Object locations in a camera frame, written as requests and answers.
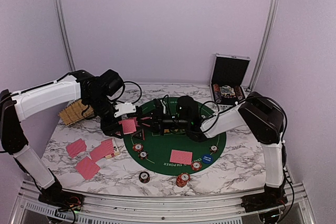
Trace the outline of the red playing card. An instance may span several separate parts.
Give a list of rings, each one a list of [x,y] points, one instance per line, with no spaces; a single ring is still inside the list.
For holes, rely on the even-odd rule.
[[[137,120],[136,118],[128,118],[122,121],[119,121],[119,124],[122,126],[122,132],[124,135],[132,134],[137,131]]]

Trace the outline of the red playing card deck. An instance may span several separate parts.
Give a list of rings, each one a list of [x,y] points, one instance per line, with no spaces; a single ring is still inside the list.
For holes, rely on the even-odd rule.
[[[110,138],[110,139],[102,141],[99,146],[94,148],[90,152],[90,157],[91,157],[93,162],[97,162],[100,159],[102,159],[102,158],[104,158],[108,155],[112,155],[112,154],[114,154],[114,148],[113,148],[113,141]]]

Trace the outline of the blue small blind button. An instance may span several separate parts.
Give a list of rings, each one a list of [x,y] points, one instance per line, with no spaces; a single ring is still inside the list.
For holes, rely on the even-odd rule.
[[[211,164],[214,161],[214,158],[211,154],[204,154],[202,156],[202,162],[204,164]]]

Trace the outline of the black triangular dealer button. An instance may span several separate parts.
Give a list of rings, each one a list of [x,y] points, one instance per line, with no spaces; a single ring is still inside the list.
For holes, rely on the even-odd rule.
[[[131,135],[133,138],[138,140],[145,140],[144,130],[140,129]]]

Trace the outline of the red card pile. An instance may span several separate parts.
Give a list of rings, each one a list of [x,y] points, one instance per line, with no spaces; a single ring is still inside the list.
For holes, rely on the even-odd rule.
[[[90,180],[98,173],[100,167],[89,157],[85,157],[76,165],[76,170],[85,180]]]
[[[87,146],[81,138],[66,146],[66,151],[70,158],[76,157],[79,153],[86,151]]]

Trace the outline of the red poker chip stack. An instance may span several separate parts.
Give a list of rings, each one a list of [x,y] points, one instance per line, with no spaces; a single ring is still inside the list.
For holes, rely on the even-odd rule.
[[[190,181],[190,175],[188,173],[181,173],[176,178],[176,185],[178,187],[184,187]]]

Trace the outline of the red card pile front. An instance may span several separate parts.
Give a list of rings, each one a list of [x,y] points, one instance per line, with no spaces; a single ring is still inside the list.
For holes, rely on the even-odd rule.
[[[85,157],[76,165],[76,170],[85,180],[90,180],[98,173],[100,167],[89,157]]]

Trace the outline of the black poker chip stack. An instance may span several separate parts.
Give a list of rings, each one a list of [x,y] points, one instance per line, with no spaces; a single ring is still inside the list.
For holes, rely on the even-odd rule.
[[[149,173],[148,172],[141,172],[139,174],[139,181],[141,183],[144,183],[144,184],[148,183],[150,181],[150,175],[149,175]]]

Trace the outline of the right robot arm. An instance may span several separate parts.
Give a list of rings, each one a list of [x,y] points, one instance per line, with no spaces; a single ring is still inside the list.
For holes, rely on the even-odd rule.
[[[168,99],[154,99],[153,103],[154,109],[136,120],[141,127],[161,135],[166,129],[178,129],[184,130],[187,137],[196,142],[205,142],[226,131],[248,126],[263,148],[266,165],[266,182],[260,203],[271,207],[284,196],[286,148],[283,134],[287,118],[280,105],[271,98],[252,92],[234,107],[209,118],[201,116],[202,109],[187,95],[177,99],[176,114],[171,113]]]

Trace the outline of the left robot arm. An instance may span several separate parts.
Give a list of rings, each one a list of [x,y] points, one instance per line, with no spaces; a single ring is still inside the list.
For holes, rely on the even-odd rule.
[[[111,69],[97,77],[87,71],[78,70],[24,91],[1,92],[2,147],[41,187],[41,195],[47,201],[61,206],[70,195],[63,191],[56,176],[29,146],[21,121],[56,105],[80,99],[100,117],[100,127],[104,135],[114,136],[119,118],[115,115],[116,109],[110,97],[123,87],[122,78]]]

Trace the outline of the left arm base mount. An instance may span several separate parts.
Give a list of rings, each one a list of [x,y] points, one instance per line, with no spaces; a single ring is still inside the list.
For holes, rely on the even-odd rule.
[[[82,207],[84,196],[78,193],[71,193],[62,191],[59,195],[47,196],[40,194],[38,200],[40,202],[67,209],[70,207],[72,210],[80,210]]]

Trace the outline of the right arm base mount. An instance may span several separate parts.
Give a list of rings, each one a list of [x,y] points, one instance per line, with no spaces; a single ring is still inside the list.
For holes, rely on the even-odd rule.
[[[253,212],[277,207],[285,205],[288,202],[286,196],[277,198],[275,195],[267,193],[247,195],[243,196],[241,199],[242,203],[240,205],[245,209],[246,212]]]

